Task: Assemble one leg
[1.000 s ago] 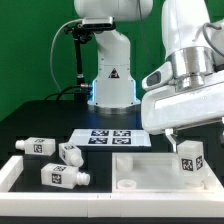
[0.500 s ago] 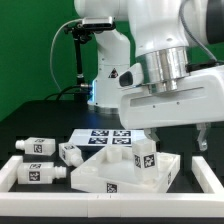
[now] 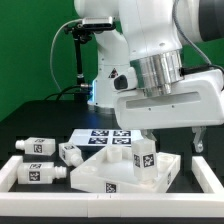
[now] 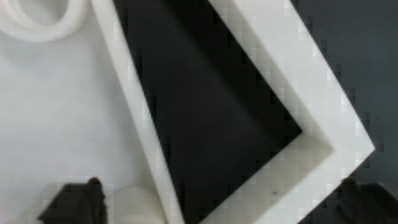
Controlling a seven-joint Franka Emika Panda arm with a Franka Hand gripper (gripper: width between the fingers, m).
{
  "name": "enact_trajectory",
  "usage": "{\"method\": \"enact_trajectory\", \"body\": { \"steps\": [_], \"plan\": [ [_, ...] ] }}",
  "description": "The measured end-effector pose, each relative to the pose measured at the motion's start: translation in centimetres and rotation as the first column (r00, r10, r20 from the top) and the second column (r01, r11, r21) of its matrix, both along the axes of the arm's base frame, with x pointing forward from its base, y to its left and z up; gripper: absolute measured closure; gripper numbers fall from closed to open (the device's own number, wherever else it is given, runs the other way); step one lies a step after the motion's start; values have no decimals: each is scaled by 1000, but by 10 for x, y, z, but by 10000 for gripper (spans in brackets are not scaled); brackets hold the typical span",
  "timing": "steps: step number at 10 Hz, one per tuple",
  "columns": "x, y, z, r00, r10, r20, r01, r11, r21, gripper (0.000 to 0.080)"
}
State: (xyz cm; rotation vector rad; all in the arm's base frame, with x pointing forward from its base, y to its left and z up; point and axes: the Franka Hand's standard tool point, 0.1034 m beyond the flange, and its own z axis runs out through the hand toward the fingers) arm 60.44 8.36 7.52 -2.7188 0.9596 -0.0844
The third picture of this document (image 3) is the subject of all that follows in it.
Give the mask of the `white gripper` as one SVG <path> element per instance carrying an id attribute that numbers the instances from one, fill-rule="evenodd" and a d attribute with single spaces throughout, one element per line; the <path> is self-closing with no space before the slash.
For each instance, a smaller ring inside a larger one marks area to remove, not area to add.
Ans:
<path id="1" fill-rule="evenodd" d="M 184 74 L 181 67 L 177 51 L 132 60 L 115 78 L 125 82 L 114 85 L 115 115 L 122 129 L 142 130 L 152 141 L 149 129 L 193 127 L 193 145 L 201 153 L 205 126 L 224 123 L 224 76 L 210 68 Z"/>

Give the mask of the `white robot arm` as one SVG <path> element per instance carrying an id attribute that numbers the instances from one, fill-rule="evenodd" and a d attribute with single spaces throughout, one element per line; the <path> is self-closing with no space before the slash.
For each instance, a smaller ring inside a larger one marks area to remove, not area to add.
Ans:
<path id="1" fill-rule="evenodd" d="M 99 44 L 94 106 L 112 107 L 124 130 L 190 127 L 202 151 L 206 128 L 224 123 L 224 69 L 200 49 L 205 63 L 185 68 L 181 51 L 224 37 L 224 0 L 74 0 L 74 8 Z"/>

